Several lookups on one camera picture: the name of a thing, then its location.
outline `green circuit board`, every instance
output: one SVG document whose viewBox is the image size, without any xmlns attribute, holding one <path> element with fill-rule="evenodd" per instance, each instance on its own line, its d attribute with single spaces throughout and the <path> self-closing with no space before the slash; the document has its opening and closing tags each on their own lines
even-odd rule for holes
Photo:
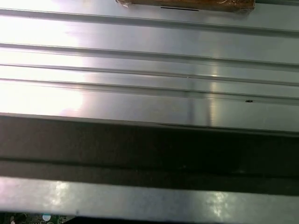
<svg viewBox="0 0 299 224">
<path fill-rule="evenodd" d="M 10 224 L 13 217 L 17 217 L 20 213 L 5 213 L 3 224 Z M 50 219 L 43 219 L 44 214 L 31 214 L 25 213 L 27 215 L 26 220 L 24 220 L 21 224 L 63 224 L 74 217 L 70 216 L 61 216 L 61 215 L 48 215 Z"/>
</svg>

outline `brown cardboard box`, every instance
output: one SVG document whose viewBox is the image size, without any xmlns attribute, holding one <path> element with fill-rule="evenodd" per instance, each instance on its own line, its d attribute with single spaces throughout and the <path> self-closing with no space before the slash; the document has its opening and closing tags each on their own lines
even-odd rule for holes
<svg viewBox="0 0 299 224">
<path fill-rule="evenodd" d="M 116 0 L 121 4 L 142 4 L 162 7 L 179 7 L 217 10 L 226 12 L 249 12 L 255 0 Z"/>
</svg>

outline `aluminum surface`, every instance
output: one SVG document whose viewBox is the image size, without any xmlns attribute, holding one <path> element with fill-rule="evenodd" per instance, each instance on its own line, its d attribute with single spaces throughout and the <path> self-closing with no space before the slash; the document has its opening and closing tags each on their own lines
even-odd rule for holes
<svg viewBox="0 0 299 224">
<path fill-rule="evenodd" d="M 298 223 L 298 197 L 0 178 L 0 210 L 197 223 Z"/>
<path fill-rule="evenodd" d="M 0 113 L 298 132 L 297 11 L 3 1 Z"/>
</svg>

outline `metal bar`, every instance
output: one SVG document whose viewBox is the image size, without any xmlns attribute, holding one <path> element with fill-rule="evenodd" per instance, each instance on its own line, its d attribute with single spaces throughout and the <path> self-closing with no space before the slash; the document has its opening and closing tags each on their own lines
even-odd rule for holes
<svg viewBox="0 0 299 224">
<path fill-rule="evenodd" d="M 133 6 L 127 9 L 113 0 L 45 0 L 42 3 L 39 0 L 10 0 L 2 1 L 0 8 L 299 31 L 296 23 L 299 17 L 297 7 L 259 3 L 256 4 L 256 9 L 245 17 L 224 12 L 203 10 L 199 13 L 153 6 Z"/>
<path fill-rule="evenodd" d="M 298 83 L 290 86 L 290 83 L 261 84 L 244 83 L 240 80 L 206 80 L 191 77 L 171 77 L 171 76 L 153 76 L 142 74 L 115 73 L 115 72 L 90 72 L 56 69 L 23 68 L 14 66 L 0 66 L 0 79 L 24 81 L 42 81 L 74 84 L 93 84 L 99 87 L 76 86 L 78 89 L 101 89 L 102 85 L 108 86 L 126 86 L 126 87 L 146 87 L 159 89 L 172 89 L 179 91 L 199 91 L 205 93 L 222 93 L 262 96 L 272 98 L 298 98 Z"/>
<path fill-rule="evenodd" d="M 14 81 L 0 85 L 2 114 L 101 119 L 207 127 L 299 131 L 297 105 L 61 88 Z"/>
<path fill-rule="evenodd" d="M 299 63 L 296 38 L 7 16 L 0 17 L 0 24 L 1 43 Z"/>
<path fill-rule="evenodd" d="M 176 77 L 197 77 L 214 80 L 228 80 L 228 81 L 242 81 L 253 83 L 268 83 L 268 84 L 289 84 L 298 85 L 298 70 L 299 68 L 285 68 L 277 65 L 276 67 L 260 66 L 257 64 L 247 64 L 248 68 L 241 62 L 235 62 L 234 67 L 228 66 L 227 63 L 207 63 L 199 61 L 200 64 L 192 62 L 167 62 L 158 61 L 159 58 L 152 60 L 137 60 L 126 58 L 107 58 L 101 56 L 78 56 L 65 54 L 50 54 L 44 53 L 21 52 L 14 51 L 0 51 L 1 63 L 4 65 L 21 65 L 16 66 L 0 66 L 0 78 L 13 79 L 28 79 L 35 77 L 34 80 L 43 81 L 67 81 L 67 77 L 72 76 L 87 76 L 88 72 L 74 72 L 66 70 L 78 71 L 99 71 L 99 72 L 120 72 L 133 74 L 143 74 L 148 76 L 168 76 L 168 81 L 176 80 Z M 38 68 L 53 68 L 63 70 L 38 70 L 28 67 Z M 39 72 L 44 72 L 42 76 L 38 76 Z"/>
<path fill-rule="evenodd" d="M 297 223 L 298 197 L 0 178 L 0 210 L 192 223 Z"/>
</svg>

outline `metal panel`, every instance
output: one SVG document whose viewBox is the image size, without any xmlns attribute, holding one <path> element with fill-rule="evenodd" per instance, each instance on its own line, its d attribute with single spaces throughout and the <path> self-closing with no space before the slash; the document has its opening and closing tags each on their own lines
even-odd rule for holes
<svg viewBox="0 0 299 224">
<path fill-rule="evenodd" d="M 297 7 L 257 4 L 246 16 L 113 0 L 0 8 L 1 113 L 298 131 Z"/>
<path fill-rule="evenodd" d="M 7 16 L 0 25 L 2 43 L 299 63 L 296 38 Z"/>
<path fill-rule="evenodd" d="M 0 209 L 23 212 L 192 223 L 296 224 L 298 202 L 298 197 L 288 196 L 0 178 Z"/>
</svg>

